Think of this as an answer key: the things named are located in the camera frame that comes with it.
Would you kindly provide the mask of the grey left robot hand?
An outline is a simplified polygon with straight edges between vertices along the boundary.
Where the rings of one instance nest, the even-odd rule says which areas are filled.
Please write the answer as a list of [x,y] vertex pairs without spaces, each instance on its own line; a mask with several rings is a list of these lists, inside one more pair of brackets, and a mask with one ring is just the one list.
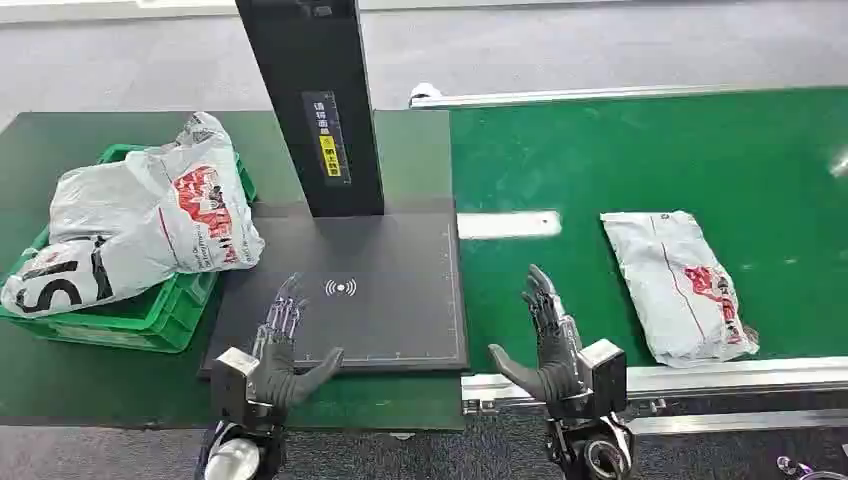
[[257,330],[255,352],[259,366],[251,377],[255,398],[283,415],[303,403],[341,368],[344,349],[332,348],[315,367],[298,374],[295,369],[295,334],[305,318],[309,299],[301,288],[303,274],[291,274],[279,287]]

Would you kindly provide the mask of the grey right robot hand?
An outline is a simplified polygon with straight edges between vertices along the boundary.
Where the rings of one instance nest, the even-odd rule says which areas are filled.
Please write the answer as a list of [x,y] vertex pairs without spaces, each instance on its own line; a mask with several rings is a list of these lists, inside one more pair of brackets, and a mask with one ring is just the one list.
[[574,318],[566,311],[553,281],[535,264],[528,267],[527,287],[522,299],[536,334],[537,366],[526,367],[514,361],[502,346],[490,344],[488,351],[497,370],[544,403],[582,394],[585,385],[577,359],[582,344]]

